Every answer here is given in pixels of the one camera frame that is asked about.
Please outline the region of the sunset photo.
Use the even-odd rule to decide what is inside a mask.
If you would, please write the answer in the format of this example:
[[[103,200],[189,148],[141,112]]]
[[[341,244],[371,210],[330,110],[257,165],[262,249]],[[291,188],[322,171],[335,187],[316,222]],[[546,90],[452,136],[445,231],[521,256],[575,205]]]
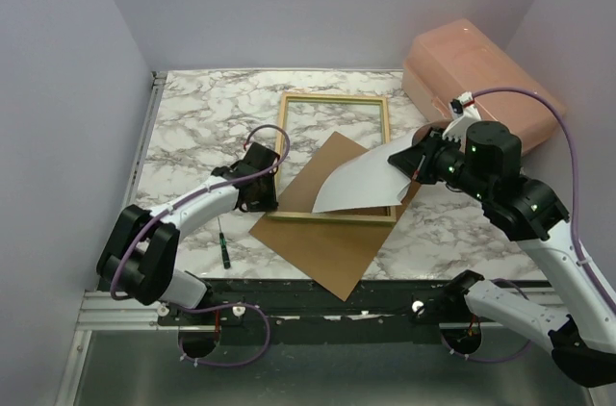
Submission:
[[[409,149],[415,134],[411,131],[335,168],[321,185],[312,212],[323,214],[401,205],[415,183],[388,159]]]

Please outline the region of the green wooden picture frame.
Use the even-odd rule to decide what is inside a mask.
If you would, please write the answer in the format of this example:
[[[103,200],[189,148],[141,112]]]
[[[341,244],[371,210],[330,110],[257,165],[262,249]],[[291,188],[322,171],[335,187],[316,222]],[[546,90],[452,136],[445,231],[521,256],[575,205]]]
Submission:
[[[386,97],[360,96],[360,95],[327,95],[310,94],[299,92],[284,92],[281,98],[280,111],[277,126],[282,130],[286,129],[288,121],[288,108],[292,102],[309,104],[336,104],[336,105],[360,105],[375,106],[380,112],[380,133],[384,143],[390,141],[389,110]],[[340,165],[349,162],[353,158],[365,153],[365,148],[352,140],[345,140],[342,134],[334,133],[332,145],[323,147],[305,166],[309,171],[309,177],[297,175],[295,178],[300,181],[308,181],[309,187],[306,189],[310,194],[317,198],[321,186],[333,171]],[[309,213],[281,211],[280,209],[266,213],[265,217],[274,220],[289,221],[314,221],[341,224],[371,224],[380,226],[393,226],[397,222],[396,208],[391,206],[380,207],[383,215],[358,215],[352,213]]]

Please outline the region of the brown cardboard backing board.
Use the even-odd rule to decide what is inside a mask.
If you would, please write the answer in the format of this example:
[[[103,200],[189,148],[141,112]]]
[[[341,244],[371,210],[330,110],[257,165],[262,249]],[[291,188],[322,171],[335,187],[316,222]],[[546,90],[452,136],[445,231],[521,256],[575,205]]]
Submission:
[[[332,140],[330,136],[321,148],[332,145]],[[309,177],[309,171],[304,166],[297,175]],[[310,213],[316,198],[306,191],[308,187],[308,181],[294,178],[278,195],[278,209]],[[262,216],[250,235],[345,301],[393,230],[394,226],[274,220]]]

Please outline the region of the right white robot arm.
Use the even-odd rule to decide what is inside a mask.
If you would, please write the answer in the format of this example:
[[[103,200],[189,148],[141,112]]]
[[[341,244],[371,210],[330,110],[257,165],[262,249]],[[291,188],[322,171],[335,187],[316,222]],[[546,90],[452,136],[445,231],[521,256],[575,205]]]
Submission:
[[[471,271],[449,283],[445,314],[474,314],[498,322],[550,353],[577,384],[615,381],[613,296],[571,237],[567,209],[545,183],[521,172],[521,141],[495,121],[473,123],[459,143],[433,128],[415,145],[391,155],[389,165],[422,185],[444,182],[479,201],[484,216],[542,270],[565,308],[551,311],[503,290]]]

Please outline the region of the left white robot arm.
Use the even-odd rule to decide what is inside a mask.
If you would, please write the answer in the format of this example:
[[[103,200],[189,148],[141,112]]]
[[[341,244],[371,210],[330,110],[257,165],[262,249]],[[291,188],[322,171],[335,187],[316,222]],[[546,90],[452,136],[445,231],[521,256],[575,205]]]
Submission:
[[[211,220],[254,202],[276,200],[274,170],[239,162],[217,167],[197,188],[154,208],[124,208],[98,260],[96,272],[109,283],[111,298],[180,308],[193,324],[214,310],[207,285],[175,265],[180,242]]]

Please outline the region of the small green screwdriver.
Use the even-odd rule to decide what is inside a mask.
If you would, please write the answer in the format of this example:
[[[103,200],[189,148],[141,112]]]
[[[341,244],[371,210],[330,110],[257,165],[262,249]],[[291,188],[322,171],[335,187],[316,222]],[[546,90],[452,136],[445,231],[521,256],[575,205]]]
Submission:
[[[230,261],[230,257],[229,257],[229,253],[227,249],[226,237],[222,231],[219,217],[217,218],[217,222],[218,222],[218,243],[220,246],[222,265],[224,269],[230,269],[231,261]]]

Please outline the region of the pink plastic storage box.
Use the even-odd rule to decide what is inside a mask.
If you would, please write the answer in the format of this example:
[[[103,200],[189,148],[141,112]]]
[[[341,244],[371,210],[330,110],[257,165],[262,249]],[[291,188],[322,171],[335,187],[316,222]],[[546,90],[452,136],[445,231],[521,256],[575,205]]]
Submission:
[[[429,121],[452,118],[450,101],[465,91],[519,88],[535,92],[564,115],[566,107],[467,19],[435,28],[413,40],[403,62],[402,90]],[[526,154],[559,125],[540,102],[519,93],[490,93],[476,107],[517,135]]]

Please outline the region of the aluminium rail frame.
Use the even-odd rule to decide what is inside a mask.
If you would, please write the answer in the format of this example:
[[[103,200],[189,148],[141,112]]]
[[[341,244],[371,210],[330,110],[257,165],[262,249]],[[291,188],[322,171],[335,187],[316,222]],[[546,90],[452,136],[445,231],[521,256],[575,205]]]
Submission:
[[[132,202],[137,193],[137,184],[141,177],[146,146],[149,144],[154,121],[160,107],[163,90],[167,81],[165,71],[153,71],[147,83],[144,109],[138,115],[137,130],[132,140],[128,141],[130,165],[124,170],[121,207]],[[136,312],[132,308],[122,308],[117,302],[112,309],[97,313],[95,321],[78,319],[75,323],[73,339],[67,357],[62,382],[55,403],[57,405],[75,405],[79,400],[82,377],[87,369],[89,352],[95,345],[98,333],[126,333],[133,329],[146,329],[154,322],[153,313],[145,310],[147,322],[131,322],[128,317]]]

